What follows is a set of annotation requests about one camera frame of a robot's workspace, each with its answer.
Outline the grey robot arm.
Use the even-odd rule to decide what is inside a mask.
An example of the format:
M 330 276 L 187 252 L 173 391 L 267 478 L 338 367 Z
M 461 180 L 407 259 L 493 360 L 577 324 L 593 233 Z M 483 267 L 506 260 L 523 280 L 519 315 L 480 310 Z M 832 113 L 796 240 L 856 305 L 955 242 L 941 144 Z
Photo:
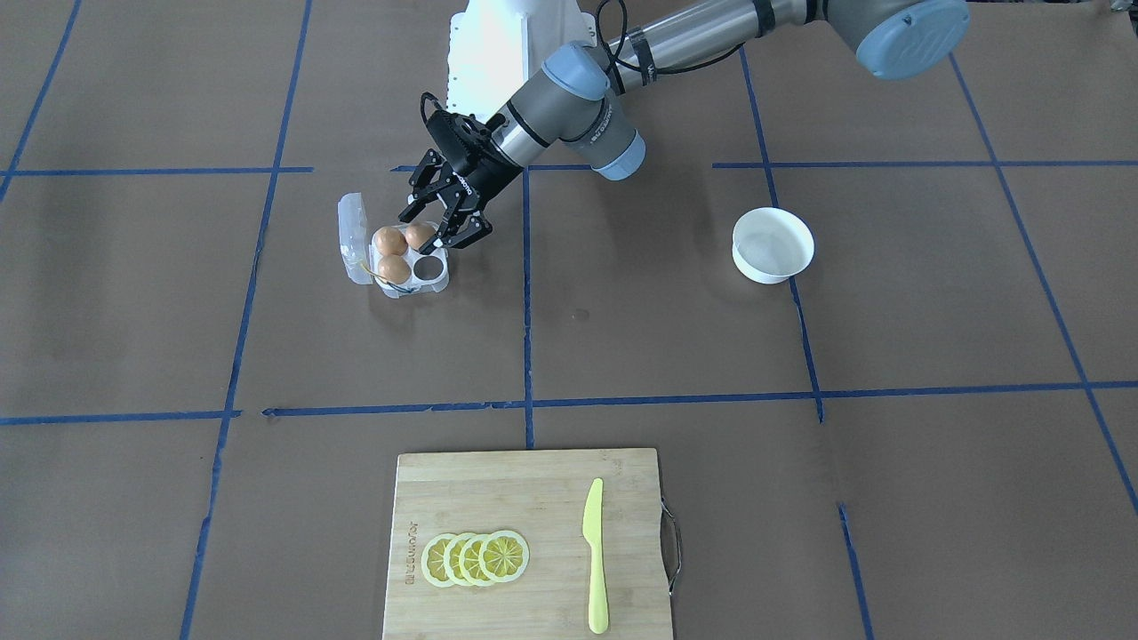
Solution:
M 420 99 L 434 146 L 399 220 L 440 203 L 414 251 L 478 243 L 492 231 L 488 203 L 553 143 L 609 180 L 629 178 L 646 145 L 619 98 L 727 60 L 781 26 L 826 23 L 872 76 L 902 80 L 951 54 L 970 18 L 964 1 L 700 1 L 605 39 L 597 13 L 574 1 L 471 1 L 451 20 L 446 98 Z

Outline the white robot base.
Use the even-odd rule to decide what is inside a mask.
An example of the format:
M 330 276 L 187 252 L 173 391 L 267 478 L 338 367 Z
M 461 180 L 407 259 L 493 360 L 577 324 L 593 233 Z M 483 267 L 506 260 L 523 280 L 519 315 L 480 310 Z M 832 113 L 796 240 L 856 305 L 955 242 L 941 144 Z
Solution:
M 577 1 L 469 1 L 450 19 L 445 108 L 486 122 L 566 42 L 597 44 Z

